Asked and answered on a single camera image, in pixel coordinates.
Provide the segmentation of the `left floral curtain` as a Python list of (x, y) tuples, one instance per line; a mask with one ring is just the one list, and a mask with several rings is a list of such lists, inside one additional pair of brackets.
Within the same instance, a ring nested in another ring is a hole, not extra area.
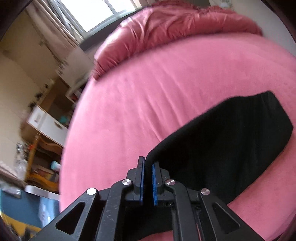
[(36, 1), (36, 3), (41, 8), (43, 22), (49, 30), (46, 39), (61, 59), (66, 58), (79, 46), (83, 37), (62, 11), (59, 1)]

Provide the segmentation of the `window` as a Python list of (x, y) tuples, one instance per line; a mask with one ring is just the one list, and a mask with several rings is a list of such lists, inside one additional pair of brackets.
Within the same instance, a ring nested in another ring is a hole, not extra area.
[(83, 38), (142, 8), (131, 0), (68, 0), (58, 1), (58, 6)]

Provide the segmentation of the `white grey bedside table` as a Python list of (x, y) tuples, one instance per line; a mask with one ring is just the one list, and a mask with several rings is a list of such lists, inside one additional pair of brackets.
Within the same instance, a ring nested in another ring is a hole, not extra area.
[(85, 86), (86, 86), (86, 83), (88, 82), (88, 78), (84, 79), (79, 79), (77, 80), (66, 92), (65, 96), (67, 97), (67, 99), (69, 99), (72, 103), (76, 103)]

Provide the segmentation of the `black pants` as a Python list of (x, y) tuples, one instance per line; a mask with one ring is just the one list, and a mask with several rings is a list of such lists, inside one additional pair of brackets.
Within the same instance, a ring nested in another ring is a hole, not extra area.
[(187, 188), (208, 188), (230, 203), (277, 158), (292, 131), (292, 121), (272, 92), (229, 98), (148, 153), (144, 201), (153, 201), (152, 165), (158, 163)]

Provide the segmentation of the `wooden desk with white cabinet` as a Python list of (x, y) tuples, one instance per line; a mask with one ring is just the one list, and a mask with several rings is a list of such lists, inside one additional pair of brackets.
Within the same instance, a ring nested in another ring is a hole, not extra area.
[(46, 191), (59, 193), (59, 170), (51, 164), (61, 164), (74, 103), (67, 96), (69, 86), (57, 78), (38, 92), (36, 101), (21, 125), (21, 137), (28, 144), (28, 165), (25, 182)]

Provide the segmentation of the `teal white jar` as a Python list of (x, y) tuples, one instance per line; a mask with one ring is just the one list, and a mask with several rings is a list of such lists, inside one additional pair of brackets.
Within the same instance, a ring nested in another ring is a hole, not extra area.
[(60, 172), (60, 169), (61, 169), (61, 164), (56, 162), (56, 161), (53, 161), (51, 163), (51, 169), (55, 172)]

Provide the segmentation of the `crumpled red duvet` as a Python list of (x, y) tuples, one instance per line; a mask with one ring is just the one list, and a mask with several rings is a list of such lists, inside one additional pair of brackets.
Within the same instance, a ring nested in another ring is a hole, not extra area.
[(251, 33), (262, 29), (230, 8), (196, 6), (185, 1), (159, 1), (123, 20), (94, 55), (90, 76), (100, 78), (143, 51), (193, 35)]

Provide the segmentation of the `pink bed sheet mattress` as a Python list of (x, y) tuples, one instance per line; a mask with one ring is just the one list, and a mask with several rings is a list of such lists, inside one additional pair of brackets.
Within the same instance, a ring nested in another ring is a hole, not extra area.
[(62, 156), (60, 209), (122, 180), (169, 135), (237, 96), (272, 92), (292, 121), (286, 147), (229, 207), (264, 240), (295, 217), (295, 57), (251, 33), (197, 35), (136, 54), (91, 78)]

